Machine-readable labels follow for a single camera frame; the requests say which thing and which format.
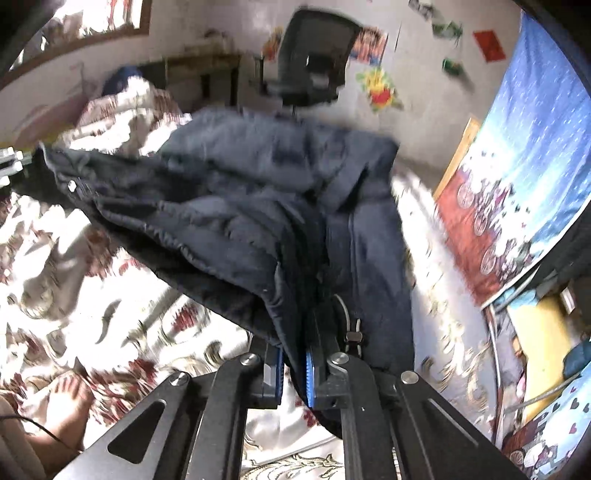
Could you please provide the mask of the dark navy padded jacket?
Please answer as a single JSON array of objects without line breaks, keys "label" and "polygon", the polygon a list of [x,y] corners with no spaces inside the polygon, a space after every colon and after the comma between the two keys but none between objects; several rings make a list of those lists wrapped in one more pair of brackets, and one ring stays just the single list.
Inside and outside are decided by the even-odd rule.
[{"label": "dark navy padded jacket", "polygon": [[414,365],[393,139],[207,108],[147,157],[38,152],[57,190],[160,279],[282,347],[298,393],[318,325],[359,327],[374,368]]}]

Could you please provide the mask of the dark blue pillow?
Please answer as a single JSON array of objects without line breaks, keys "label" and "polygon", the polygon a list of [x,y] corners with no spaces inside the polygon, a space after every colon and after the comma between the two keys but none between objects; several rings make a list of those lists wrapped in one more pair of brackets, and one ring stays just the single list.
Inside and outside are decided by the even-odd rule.
[{"label": "dark blue pillow", "polygon": [[130,78],[142,78],[142,72],[135,66],[125,65],[116,70],[104,83],[102,96],[116,95],[127,88]]}]

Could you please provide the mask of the floral white red bedspread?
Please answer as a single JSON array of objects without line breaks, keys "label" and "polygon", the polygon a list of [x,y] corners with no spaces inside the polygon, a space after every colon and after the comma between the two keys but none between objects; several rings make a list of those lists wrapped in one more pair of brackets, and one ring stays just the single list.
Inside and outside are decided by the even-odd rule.
[{"label": "floral white red bedspread", "polygon": [[[151,154],[188,123],[165,90],[131,77],[98,97],[58,146]],[[491,439],[496,381],[489,332],[445,244],[432,193],[394,163],[407,242],[416,368]],[[168,287],[78,210],[12,193],[1,201],[1,397],[44,424],[55,379],[76,370],[94,403],[89,448],[168,374],[215,371],[250,335]],[[276,410],[247,415],[241,479],[345,479],[342,441],[298,398],[284,370]]]}]

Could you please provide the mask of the yellow folded fabric in wardrobe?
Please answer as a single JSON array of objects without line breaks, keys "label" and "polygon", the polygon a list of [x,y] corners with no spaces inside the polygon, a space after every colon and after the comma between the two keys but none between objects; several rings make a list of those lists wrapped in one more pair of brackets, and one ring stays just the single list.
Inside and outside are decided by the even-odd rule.
[{"label": "yellow folded fabric in wardrobe", "polygon": [[509,307],[508,314],[526,357],[524,400],[529,401],[565,381],[563,359],[580,342],[581,332],[557,296]]}]

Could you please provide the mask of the wooden desk with shelf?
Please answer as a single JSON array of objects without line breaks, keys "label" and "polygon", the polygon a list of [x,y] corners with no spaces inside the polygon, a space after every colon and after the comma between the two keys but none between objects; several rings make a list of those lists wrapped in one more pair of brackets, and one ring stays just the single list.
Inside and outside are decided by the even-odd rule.
[{"label": "wooden desk with shelf", "polygon": [[183,54],[137,66],[156,88],[166,90],[184,113],[205,106],[238,104],[238,53]]}]

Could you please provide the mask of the blue cartoon wardrobe curtain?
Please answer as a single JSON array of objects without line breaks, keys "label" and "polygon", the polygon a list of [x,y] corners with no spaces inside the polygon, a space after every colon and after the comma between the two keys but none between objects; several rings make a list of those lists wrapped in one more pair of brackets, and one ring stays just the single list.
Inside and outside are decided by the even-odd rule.
[{"label": "blue cartoon wardrobe curtain", "polygon": [[438,199],[476,303],[495,302],[590,202],[590,95],[547,30],[523,14],[496,98]]}]

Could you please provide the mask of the colourful cartoon poster left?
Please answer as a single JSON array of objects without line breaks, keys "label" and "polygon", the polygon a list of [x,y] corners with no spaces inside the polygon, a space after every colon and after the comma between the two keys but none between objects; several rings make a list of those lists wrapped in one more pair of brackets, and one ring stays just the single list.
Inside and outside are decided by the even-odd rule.
[{"label": "colourful cartoon poster left", "polygon": [[280,43],[283,39],[283,28],[276,27],[273,32],[270,33],[270,37],[266,39],[266,42],[262,47],[262,57],[266,61],[274,61],[280,50]]}]

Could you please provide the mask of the light wooden cabinet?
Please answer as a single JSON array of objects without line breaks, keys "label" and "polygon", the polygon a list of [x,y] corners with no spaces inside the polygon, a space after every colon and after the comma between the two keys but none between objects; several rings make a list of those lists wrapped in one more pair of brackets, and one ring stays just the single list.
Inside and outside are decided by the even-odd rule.
[{"label": "light wooden cabinet", "polygon": [[462,138],[458,147],[446,168],[441,181],[433,192],[433,198],[438,200],[452,177],[455,175],[464,157],[469,151],[471,145],[474,143],[479,131],[481,129],[481,121],[477,118],[471,117],[463,131]]}]

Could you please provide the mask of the black mesh office chair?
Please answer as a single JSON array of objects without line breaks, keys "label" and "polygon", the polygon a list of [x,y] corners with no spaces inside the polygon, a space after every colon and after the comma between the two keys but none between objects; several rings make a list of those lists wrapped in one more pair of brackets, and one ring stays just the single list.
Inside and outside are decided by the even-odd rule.
[{"label": "black mesh office chair", "polygon": [[256,57],[256,89],[284,107],[312,107],[339,98],[346,64],[362,26],[337,13],[301,7],[290,18],[277,54],[276,78],[264,77],[263,56]]}]

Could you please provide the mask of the Winnie the Pooh poster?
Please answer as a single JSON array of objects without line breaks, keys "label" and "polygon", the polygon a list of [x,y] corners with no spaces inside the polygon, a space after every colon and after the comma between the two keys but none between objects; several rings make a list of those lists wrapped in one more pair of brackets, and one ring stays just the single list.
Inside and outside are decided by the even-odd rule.
[{"label": "Winnie the Pooh poster", "polygon": [[374,113],[386,109],[403,110],[404,104],[391,77],[382,67],[372,67],[356,74],[356,81],[366,95],[370,110]]}]

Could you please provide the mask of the anime character poster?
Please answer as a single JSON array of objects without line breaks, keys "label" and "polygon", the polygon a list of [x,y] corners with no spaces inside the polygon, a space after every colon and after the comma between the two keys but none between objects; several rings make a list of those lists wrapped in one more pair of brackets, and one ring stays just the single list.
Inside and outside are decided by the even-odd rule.
[{"label": "anime character poster", "polygon": [[363,27],[356,37],[349,58],[370,66],[379,66],[386,50],[389,35],[376,27]]}]

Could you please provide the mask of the window with brown frame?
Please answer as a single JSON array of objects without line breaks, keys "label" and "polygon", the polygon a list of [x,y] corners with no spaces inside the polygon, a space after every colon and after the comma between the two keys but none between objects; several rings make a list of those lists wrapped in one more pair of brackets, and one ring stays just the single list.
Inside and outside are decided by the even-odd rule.
[{"label": "window with brown frame", "polygon": [[3,1],[1,86],[76,50],[150,30],[150,1]]}]

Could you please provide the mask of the green hanging wall basket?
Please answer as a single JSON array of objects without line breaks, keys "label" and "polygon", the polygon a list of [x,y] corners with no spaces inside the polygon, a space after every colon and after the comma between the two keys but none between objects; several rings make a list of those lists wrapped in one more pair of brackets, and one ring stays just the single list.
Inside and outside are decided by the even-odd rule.
[{"label": "green hanging wall basket", "polygon": [[446,57],[442,62],[442,70],[465,91],[470,93],[475,91],[474,82],[469,77],[462,62]]}]

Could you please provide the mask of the red paper wall square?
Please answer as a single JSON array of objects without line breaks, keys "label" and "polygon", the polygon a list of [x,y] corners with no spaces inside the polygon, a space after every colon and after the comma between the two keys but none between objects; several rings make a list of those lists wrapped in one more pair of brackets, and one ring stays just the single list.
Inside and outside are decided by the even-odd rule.
[{"label": "red paper wall square", "polygon": [[506,59],[504,49],[493,30],[475,31],[473,36],[487,63]]}]

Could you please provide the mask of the photos pinned on wall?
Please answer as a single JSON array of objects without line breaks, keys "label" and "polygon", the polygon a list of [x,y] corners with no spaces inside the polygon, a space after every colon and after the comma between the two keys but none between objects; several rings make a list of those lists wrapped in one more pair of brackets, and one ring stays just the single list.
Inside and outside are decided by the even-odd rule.
[{"label": "photos pinned on wall", "polygon": [[447,21],[433,4],[419,0],[409,0],[408,6],[431,24],[432,33],[436,38],[459,40],[463,36],[462,24]]}]

